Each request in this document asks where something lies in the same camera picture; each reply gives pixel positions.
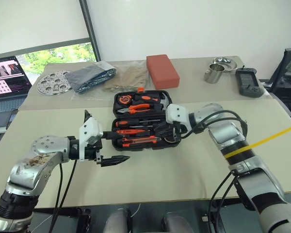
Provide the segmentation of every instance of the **white wall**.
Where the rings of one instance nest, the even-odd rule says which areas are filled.
[[[87,37],[78,0],[0,0],[0,53]]]
[[[291,0],[88,0],[102,59],[238,55],[270,78],[291,47]]]

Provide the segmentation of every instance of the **stainless steel cup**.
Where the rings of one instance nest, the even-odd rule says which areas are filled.
[[[209,69],[205,72],[204,80],[208,83],[216,83],[224,70],[225,68],[220,64],[210,64]]]

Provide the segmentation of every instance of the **laptop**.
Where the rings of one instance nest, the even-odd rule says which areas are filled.
[[[16,57],[0,58],[0,128],[5,128],[12,111],[24,102],[31,86]]]

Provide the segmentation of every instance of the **black remote controller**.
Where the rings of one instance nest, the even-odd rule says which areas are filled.
[[[264,90],[259,86],[255,76],[256,72],[257,70],[254,68],[239,68],[236,70],[236,79],[241,95],[252,98],[258,98],[263,95]]]

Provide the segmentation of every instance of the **beige table surface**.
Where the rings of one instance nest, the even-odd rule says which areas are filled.
[[[249,144],[260,141],[291,126],[291,118],[276,100],[237,100],[217,102],[225,109],[237,112],[248,121]],[[186,103],[190,111],[205,102]],[[114,119],[112,109],[87,108],[99,119],[104,130],[110,130]],[[36,138],[52,134],[75,135],[83,123],[84,109],[20,111],[0,141],[0,195],[16,161],[28,152]],[[86,161],[77,165],[75,176],[64,206],[99,205],[127,202],[209,199],[228,173],[227,163],[207,131],[192,134],[177,147],[163,150],[118,152],[111,141],[103,140],[102,154],[106,157],[124,154],[126,162],[100,167]],[[255,149],[282,184],[291,192],[291,132]],[[63,165],[65,187],[73,162]],[[56,167],[39,199],[37,207],[53,207],[59,184]],[[236,196],[235,189],[229,197]]]
[[[239,94],[235,72],[224,73],[219,82],[215,84],[207,83],[203,80],[204,73],[208,69],[214,57],[204,58],[181,58],[171,59],[177,73],[180,76],[180,84],[177,88],[167,89],[172,101],[175,103],[190,103],[203,101],[222,101],[222,100],[251,100],[250,97]],[[238,67],[243,66],[243,62],[238,56],[231,56],[238,64]],[[110,62],[112,65],[127,64],[129,62]],[[65,63],[65,64],[48,64],[41,76],[47,75],[57,70],[78,70],[91,65],[92,63]],[[154,85],[147,84],[147,89],[154,89]],[[70,90],[61,95],[45,96],[37,92],[36,84],[29,91],[28,97],[20,107],[20,110],[34,109],[59,109],[59,108],[84,108],[84,107],[111,107],[113,105],[112,95],[107,95],[104,100],[93,100],[90,90],[84,95],[75,97],[73,90]],[[266,92],[261,98],[272,98]]]

